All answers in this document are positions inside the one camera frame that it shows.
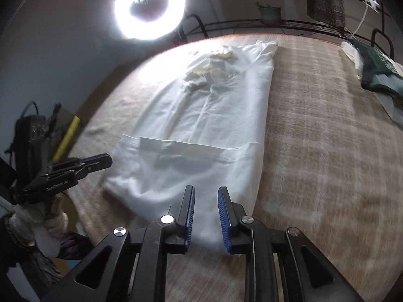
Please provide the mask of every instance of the plaid tablecloth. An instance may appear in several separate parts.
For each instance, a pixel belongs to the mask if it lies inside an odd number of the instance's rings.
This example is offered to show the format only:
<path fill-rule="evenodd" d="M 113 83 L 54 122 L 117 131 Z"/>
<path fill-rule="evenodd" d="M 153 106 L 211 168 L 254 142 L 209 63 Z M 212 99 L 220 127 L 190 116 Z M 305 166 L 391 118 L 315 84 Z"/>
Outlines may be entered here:
<path fill-rule="evenodd" d="M 337 45 L 285 35 L 230 35 L 157 55 L 98 109 L 71 155 L 110 153 L 152 94 L 183 72 L 192 51 L 279 42 L 267 113 L 263 174 L 253 216 L 296 226 L 367 302 L 380 302 L 403 269 L 403 132 L 362 90 Z M 142 226 L 100 188 L 103 172 L 69 190 L 90 238 Z M 196 246 L 169 256 L 167 301 L 243 301 L 244 258 Z"/>

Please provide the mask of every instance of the glowing white ring light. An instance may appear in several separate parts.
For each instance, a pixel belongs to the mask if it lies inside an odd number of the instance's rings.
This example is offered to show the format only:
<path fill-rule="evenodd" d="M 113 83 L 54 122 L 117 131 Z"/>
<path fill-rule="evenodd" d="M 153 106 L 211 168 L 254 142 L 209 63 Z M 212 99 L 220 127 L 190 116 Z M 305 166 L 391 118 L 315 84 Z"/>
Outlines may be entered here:
<path fill-rule="evenodd" d="M 122 33 L 131 39 L 157 39 L 174 30 L 180 23 L 185 0 L 168 0 L 165 13 L 153 22 L 143 22 L 130 14 L 132 3 L 137 0 L 116 0 L 115 17 Z"/>

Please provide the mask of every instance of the hanging towel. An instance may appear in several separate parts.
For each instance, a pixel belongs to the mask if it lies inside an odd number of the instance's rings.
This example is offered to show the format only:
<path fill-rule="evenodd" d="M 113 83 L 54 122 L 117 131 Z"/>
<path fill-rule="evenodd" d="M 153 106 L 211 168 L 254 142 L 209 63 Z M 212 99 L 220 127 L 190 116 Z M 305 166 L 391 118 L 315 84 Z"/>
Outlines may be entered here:
<path fill-rule="evenodd" d="M 343 0 L 307 0 L 308 16 L 334 27 L 344 28 Z"/>
<path fill-rule="evenodd" d="M 219 187 L 227 186 L 247 214 L 255 206 L 277 45 L 196 53 L 184 76 L 157 92 L 118 142 L 104 187 L 153 221 L 193 185 L 192 242 L 222 248 Z"/>

